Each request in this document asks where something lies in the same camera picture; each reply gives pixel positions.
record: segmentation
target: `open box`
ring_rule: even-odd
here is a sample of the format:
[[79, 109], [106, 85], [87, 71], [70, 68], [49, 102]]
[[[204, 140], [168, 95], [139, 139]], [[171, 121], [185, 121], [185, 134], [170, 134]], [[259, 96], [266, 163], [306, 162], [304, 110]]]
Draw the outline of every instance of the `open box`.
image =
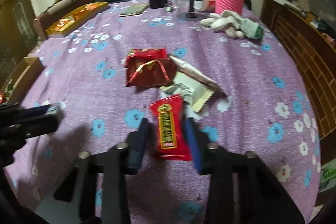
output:
[[10, 80], [13, 83], [13, 92], [8, 103], [21, 102], [36, 78], [44, 70], [38, 57], [25, 57], [10, 74], [0, 92], [4, 92]]
[[[95, 8], [93, 8], [92, 10], [87, 10], [86, 8], [90, 9], [90, 6], [93, 6]], [[93, 2], [82, 5], [81, 7], [76, 8], [75, 10], [66, 14], [60, 20], [52, 24], [48, 29], [46, 29], [46, 33], [48, 37], [66, 37], [69, 33], [77, 29], [79, 26], [83, 25], [89, 19], [95, 17], [97, 14], [107, 10], [108, 8], [108, 2]], [[66, 20], [68, 20], [67, 23], [60, 23], [61, 21]]]

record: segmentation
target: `yellow oval logo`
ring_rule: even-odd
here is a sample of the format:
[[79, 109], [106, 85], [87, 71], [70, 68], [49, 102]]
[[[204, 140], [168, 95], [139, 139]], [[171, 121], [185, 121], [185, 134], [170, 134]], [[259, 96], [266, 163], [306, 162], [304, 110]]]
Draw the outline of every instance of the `yellow oval logo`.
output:
[[172, 109], [171, 105], [169, 105], [169, 104], [163, 104], [163, 105], [160, 105], [157, 108], [157, 112], [166, 112], [166, 111], [169, 111], [171, 109]]

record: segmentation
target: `sofa armrest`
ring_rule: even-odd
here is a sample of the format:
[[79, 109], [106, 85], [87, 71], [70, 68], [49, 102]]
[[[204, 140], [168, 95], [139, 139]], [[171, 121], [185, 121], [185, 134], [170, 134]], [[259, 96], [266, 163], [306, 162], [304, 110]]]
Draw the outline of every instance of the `sofa armrest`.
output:
[[36, 33], [41, 37], [42, 41], [47, 40], [46, 29], [76, 8], [92, 2], [95, 2], [95, 0], [77, 0], [74, 3], [71, 0], [62, 0], [56, 3], [34, 19], [33, 26]]

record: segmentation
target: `brick pattern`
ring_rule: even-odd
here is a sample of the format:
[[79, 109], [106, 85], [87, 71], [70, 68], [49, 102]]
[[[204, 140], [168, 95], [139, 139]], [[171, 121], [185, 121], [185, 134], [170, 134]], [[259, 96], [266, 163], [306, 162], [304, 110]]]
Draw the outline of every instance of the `brick pattern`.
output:
[[274, 32], [302, 75], [323, 139], [336, 129], [335, 76], [309, 41], [283, 17], [278, 16]]

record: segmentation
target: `yellow label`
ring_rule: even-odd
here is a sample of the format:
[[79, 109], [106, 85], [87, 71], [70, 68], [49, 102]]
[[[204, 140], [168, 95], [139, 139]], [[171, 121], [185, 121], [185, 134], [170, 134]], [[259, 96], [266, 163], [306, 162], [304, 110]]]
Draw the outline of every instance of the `yellow label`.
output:
[[176, 134], [173, 112], [159, 113], [160, 143], [162, 149], [176, 148]]
[[163, 104], [163, 105], [160, 105], [158, 108], [157, 108], [157, 112], [167, 112], [169, 110], [171, 110], [172, 107], [170, 104]]

